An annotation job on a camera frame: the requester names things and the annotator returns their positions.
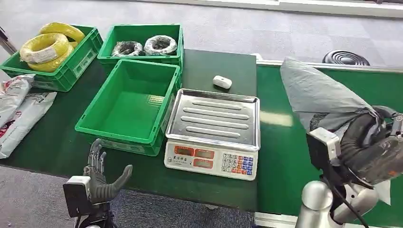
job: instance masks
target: green plastic crate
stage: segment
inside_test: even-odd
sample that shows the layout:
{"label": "green plastic crate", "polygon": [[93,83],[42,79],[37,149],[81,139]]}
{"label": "green plastic crate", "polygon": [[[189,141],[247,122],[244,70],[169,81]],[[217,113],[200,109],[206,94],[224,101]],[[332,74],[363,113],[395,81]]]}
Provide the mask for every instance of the green plastic crate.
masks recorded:
{"label": "green plastic crate", "polygon": [[32,70],[26,62],[20,61],[19,52],[14,53],[7,59],[0,66],[0,69],[10,77],[36,74],[35,82],[33,83],[34,87],[61,92],[69,91],[96,57],[103,43],[96,28],[73,26],[81,30],[85,37],[54,72],[47,73]]}
{"label": "green plastic crate", "polygon": [[[135,56],[112,57],[111,53],[119,41],[136,41],[143,46],[148,38],[156,35],[167,35],[175,39],[178,50],[175,56]],[[109,74],[120,59],[135,59],[147,62],[165,63],[183,68],[183,30],[179,24],[169,25],[115,25],[113,26],[98,53],[98,60],[103,65],[105,72]]]}
{"label": "green plastic crate", "polygon": [[76,124],[89,142],[157,156],[176,92],[179,67],[120,60]]}

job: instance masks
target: plastic bag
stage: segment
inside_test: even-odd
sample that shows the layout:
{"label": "plastic bag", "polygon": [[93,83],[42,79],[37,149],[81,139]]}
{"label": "plastic bag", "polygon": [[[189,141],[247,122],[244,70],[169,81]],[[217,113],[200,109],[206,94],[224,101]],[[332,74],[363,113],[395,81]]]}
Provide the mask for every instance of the plastic bag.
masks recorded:
{"label": "plastic bag", "polygon": [[144,45],[147,56],[172,56],[175,55],[178,45],[169,36],[154,36],[149,38]]}
{"label": "plastic bag", "polygon": [[116,46],[112,50],[112,56],[124,57],[124,56],[139,56],[143,52],[143,46],[135,41],[122,41],[117,42]]}
{"label": "plastic bag", "polygon": [[52,106],[56,92],[28,94],[16,113],[0,128],[0,159],[8,158],[35,123]]}
{"label": "plastic bag", "polygon": [[35,75],[14,77],[0,85],[0,125],[3,126],[14,114],[31,89]]}
{"label": "plastic bag", "polygon": [[368,131],[364,145],[379,133],[379,114],[343,84],[292,58],[284,60],[280,73],[292,111],[307,132],[323,127],[341,139],[351,121],[368,113],[377,123]]}

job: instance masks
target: yellow cable coil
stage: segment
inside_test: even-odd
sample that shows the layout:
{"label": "yellow cable coil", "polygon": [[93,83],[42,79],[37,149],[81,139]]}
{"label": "yellow cable coil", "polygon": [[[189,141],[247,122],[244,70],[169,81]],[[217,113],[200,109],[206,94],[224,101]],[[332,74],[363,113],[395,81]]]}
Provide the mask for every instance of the yellow cable coil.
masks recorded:
{"label": "yellow cable coil", "polygon": [[67,37],[60,33],[48,33],[28,40],[19,51],[22,60],[42,64],[59,58],[68,49]]}
{"label": "yellow cable coil", "polygon": [[70,45],[73,46],[73,48],[76,48],[78,43],[74,41],[74,42],[70,42]]}
{"label": "yellow cable coil", "polygon": [[46,33],[51,33],[51,32],[57,32],[57,33],[62,33],[67,37],[72,38],[75,42],[78,44],[84,39],[85,35],[82,31],[79,29],[60,22],[53,22],[44,25],[39,33],[40,34],[46,34]]}
{"label": "yellow cable coil", "polygon": [[64,53],[64,55],[60,56],[59,58],[52,60],[50,62],[47,62],[47,63],[37,64],[37,65],[28,63],[28,66],[31,69],[36,70],[36,71],[53,72],[60,66],[60,64],[63,63],[64,60],[66,60],[66,58],[71,54],[71,52],[73,52],[73,50],[74,50],[73,46],[68,44],[67,51]]}

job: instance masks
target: stainless steel weighing tray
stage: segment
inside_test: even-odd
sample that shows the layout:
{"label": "stainless steel weighing tray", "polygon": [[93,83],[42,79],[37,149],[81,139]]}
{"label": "stainless steel weighing tray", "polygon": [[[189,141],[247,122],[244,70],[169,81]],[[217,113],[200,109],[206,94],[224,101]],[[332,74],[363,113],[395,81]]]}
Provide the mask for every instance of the stainless steel weighing tray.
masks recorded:
{"label": "stainless steel weighing tray", "polygon": [[257,97],[180,89],[166,137],[257,151],[260,148],[259,110]]}

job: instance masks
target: scale keypad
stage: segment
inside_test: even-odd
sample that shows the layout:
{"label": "scale keypad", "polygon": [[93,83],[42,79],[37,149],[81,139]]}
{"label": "scale keypad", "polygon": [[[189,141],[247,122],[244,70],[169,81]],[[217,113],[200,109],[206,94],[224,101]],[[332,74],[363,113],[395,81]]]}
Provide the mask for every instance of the scale keypad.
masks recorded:
{"label": "scale keypad", "polygon": [[243,175],[252,175],[253,172],[253,158],[247,156],[237,156],[229,153],[222,155],[223,172],[233,172]]}

